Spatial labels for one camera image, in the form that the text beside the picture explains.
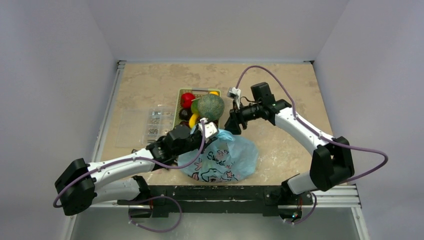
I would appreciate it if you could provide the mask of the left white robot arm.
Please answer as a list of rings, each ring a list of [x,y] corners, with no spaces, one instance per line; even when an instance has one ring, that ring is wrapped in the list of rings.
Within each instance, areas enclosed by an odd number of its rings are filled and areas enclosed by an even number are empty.
[[[85,211],[91,205],[107,201],[146,203],[149,191],[139,173],[166,168],[180,155],[196,152],[195,157],[214,140],[219,132],[214,123],[199,123],[190,129],[178,125],[153,143],[126,156],[101,162],[72,161],[55,181],[57,196],[54,208],[61,208],[66,216]]]

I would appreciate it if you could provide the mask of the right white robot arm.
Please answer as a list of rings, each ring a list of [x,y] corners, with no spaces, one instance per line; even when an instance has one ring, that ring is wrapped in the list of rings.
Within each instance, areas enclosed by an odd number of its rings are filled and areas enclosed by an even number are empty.
[[[243,105],[241,90],[235,87],[228,90],[233,107],[225,130],[240,135],[249,121],[261,118],[290,134],[311,155],[309,171],[282,182],[280,196],[284,202],[292,204],[301,194],[313,190],[325,192],[354,175],[352,153],[346,138],[333,138],[310,125],[290,103],[276,100],[266,82],[252,85],[251,92],[254,102]]]

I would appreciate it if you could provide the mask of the light blue plastic bag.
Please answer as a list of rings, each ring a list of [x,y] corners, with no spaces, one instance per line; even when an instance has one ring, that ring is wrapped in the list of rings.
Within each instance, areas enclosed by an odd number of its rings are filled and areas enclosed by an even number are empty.
[[[217,140],[181,171],[200,182],[238,182],[256,171],[258,157],[258,148],[252,141],[221,129]]]

